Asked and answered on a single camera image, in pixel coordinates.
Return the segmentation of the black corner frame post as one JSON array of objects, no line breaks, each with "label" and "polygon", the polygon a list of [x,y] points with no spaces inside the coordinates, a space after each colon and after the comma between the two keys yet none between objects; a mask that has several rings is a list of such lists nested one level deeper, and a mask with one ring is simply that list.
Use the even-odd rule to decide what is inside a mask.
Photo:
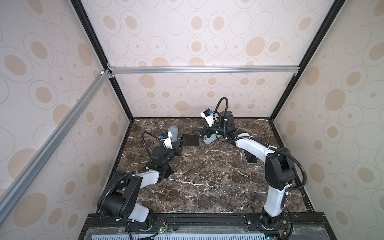
[{"label": "black corner frame post", "polygon": [[[109,61],[105,55],[105,52],[103,50],[103,47],[99,41],[99,38],[96,35],[96,32],[92,26],[92,23],[88,17],[88,14],[86,13],[86,9],[81,1],[78,0],[71,0],[71,4],[74,7],[74,10],[76,12],[76,15],[78,16],[87,36],[88,39],[103,67],[104,70],[111,70],[109,67]],[[125,111],[129,121],[133,121],[135,118],[133,117],[133,114],[127,104],[127,101],[123,95],[122,89],[120,85],[118,84],[118,81],[116,77],[109,78],[110,83],[112,84],[112,87],[123,107],[123,110]]]},{"label": "black corner frame post", "polygon": [[297,82],[299,81],[301,75],[304,73],[306,67],[310,63],[312,57],[314,56],[316,50],[324,40],[326,34],[330,30],[333,22],[337,18],[339,12],[343,8],[344,4],[346,3],[345,0],[336,0],[331,5],[330,10],[326,14],[324,20],[321,22],[321,25],[318,29],[318,31],[315,34],[314,39],[312,40],[311,44],[309,45],[309,48],[307,49],[303,59],[301,60],[299,64],[299,70],[296,74],[293,75],[291,80],[288,83],[288,86],[286,87],[285,91],[283,92],[281,98],[278,101],[277,106],[275,107],[274,111],[272,112],[271,116],[269,117],[270,122],[273,122],[281,109],[283,108],[285,102],[287,101],[288,97],[290,96],[291,92],[293,91],[294,87],[296,86]]}]

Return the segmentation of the silver aluminium rail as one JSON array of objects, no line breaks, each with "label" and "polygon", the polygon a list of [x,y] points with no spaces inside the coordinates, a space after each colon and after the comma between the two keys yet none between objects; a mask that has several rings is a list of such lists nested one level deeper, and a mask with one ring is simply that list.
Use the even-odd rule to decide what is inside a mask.
[{"label": "silver aluminium rail", "polygon": [[70,109],[68,114],[42,147],[36,152],[31,161],[24,167],[22,172],[10,185],[1,198],[1,224],[8,218],[17,203],[63,141],[64,137],[68,134],[69,130],[76,123],[80,115],[110,75],[111,70],[108,69],[103,70],[103,72],[99,74],[74,107]]},{"label": "silver aluminium rail", "polygon": [[113,74],[297,73],[299,66],[112,67]]}]

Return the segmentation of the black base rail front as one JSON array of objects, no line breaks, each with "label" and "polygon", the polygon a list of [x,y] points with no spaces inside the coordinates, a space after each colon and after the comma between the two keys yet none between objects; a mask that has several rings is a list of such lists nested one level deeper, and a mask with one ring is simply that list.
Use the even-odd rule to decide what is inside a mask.
[{"label": "black base rail front", "polygon": [[324,213],[284,213],[272,230],[253,213],[154,214],[153,226],[88,215],[80,240],[334,240]]}]

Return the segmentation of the black corner frame post right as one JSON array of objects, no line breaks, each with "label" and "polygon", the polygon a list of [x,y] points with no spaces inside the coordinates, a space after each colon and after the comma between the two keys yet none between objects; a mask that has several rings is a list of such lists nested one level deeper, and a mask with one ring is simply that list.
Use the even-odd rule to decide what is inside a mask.
[{"label": "black corner frame post right", "polygon": [[303,59],[301,60],[299,64],[299,70],[296,74],[293,75],[291,80],[288,83],[288,86],[286,87],[285,91],[283,92],[281,98],[278,101],[277,106],[275,107],[274,111],[272,112],[271,116],[269,117],[270,122],[273,122],[281,109],[283,108],[285,102],[287,101],[288,97],[290,96],[291,92],[293,91],[294,87],[296,86],[297,82],[299,81],[301,75],[304,73],[306,67],[310,63],[312,57],[314,56],[316,50],[324,40],[326,34],[330,30],[333,22],[337,18],[339,12],[343,8],[344,4],[346,3],[345,0],[336,0],[331,5],[330,10],[326,14],[324,20],[321,22],[321,25],[318,29],[318,31],[315,34],[314,39],[312,40],[311,44],[309,45],[309,48],[307,49]]}]

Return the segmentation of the silver aluminium rail back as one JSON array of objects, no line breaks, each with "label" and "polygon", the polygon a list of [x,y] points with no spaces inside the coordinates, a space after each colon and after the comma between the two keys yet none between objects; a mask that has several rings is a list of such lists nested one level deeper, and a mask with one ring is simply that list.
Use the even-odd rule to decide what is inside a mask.
[{"label": "silver aluminium rail back", "polygon": [[113,74],[297,73],[299,66],[112,67]]}]

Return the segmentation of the blue phone black screen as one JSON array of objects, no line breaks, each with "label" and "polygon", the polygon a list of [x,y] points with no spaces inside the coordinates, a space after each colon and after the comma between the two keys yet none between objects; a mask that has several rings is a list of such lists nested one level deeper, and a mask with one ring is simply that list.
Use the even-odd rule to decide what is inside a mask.
[{"label": "blue phone black screen", "polygon": [[198,147],[200,144],[200,137],[197,135],[182,134],[181,140],[184,142],[185,147]]}]

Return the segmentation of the black corner frame post left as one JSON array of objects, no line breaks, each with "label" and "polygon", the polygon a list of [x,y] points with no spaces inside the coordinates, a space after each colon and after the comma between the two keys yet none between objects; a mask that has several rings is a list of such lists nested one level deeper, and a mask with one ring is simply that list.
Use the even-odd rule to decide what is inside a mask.
[{"label": "black corner frame post left", "polygon": [[[103,50],[103,47],[99,41],[99,38],[96,35],[96,32],[92,26],[92,23],[88,17],[88,14],[86,13],[86,9],[81,1],[78,0],[71,0],[71,4],[74,7],[74,10],[76,12],[76,15],[78,16],[87,36],[88,39],[103,67],[104,70],[111,70],[109,67],[109,61],[105,55],[105,52]],[[133,117],[133,114],[127,104],[127,101],[123,95],[122,89],[120,85],[118,84],[118,81],[116,77],[109,78],[110,83],[112,84],[112,87],[123,107],[123,110],[125,111],[129,121],[133,121],[135,118]]]}]

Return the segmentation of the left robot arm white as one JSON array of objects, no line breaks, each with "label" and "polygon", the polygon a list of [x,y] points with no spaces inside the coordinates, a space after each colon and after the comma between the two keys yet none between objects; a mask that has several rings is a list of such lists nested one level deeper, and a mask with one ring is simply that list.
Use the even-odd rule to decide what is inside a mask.
[{"label": "left robot arm white", "polygon": [[140,189],[155,185],[170,177],[174,170],[169,163],[182,156],[186,140],[172,143],[171,132],[156,139],[161,142],[150,153],[149,162],[143,171],[116,171],[98,200],[97,208],[105,218],[137,222],[149,229],[153,223],[153,211],[137,202]]}]

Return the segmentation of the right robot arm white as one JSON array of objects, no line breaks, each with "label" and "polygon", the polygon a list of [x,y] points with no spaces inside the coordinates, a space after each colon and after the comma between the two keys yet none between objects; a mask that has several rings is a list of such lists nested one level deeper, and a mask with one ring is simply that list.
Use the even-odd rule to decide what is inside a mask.
[{"label": "right robot arm white", "polygon": [[[218,107],[225,102],[225,109],[219,112]],[[262,161],[265,165],[265,179],[269,185],[267,200],[259,216],[259,224],[267,231],[271,231],[283,217],[285,201],[289,192],[301,190],[307,183],[307,173],[285,147],[268,145],[249,133],[238,129],[234,116],[228,110],[228,98],[222,97],[217,108],[205,109],[201,112],[205,119],[205,126],[199,129],[200,139],[223,138],[229,143],[243,150],[247,162]]]}]

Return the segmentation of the silver aluminium rail left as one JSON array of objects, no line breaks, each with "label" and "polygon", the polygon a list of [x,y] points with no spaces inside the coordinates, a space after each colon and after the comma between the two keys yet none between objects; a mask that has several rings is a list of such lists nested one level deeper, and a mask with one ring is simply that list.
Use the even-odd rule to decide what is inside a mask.
[{"label": "silver aluminium rail left", "polygon": [[69,130],[76,123],[80,115],[110,75],[111,70],[108,69],[103,70],[103,72],[99,74],[74,107],[70,109],[68,114],[42,147],[36,152],[31,161],[24,167],[22,172],[10,185],[1,198],[1,224],[8,218],[17,203],[63,141],[64,137],[68,134]]}]

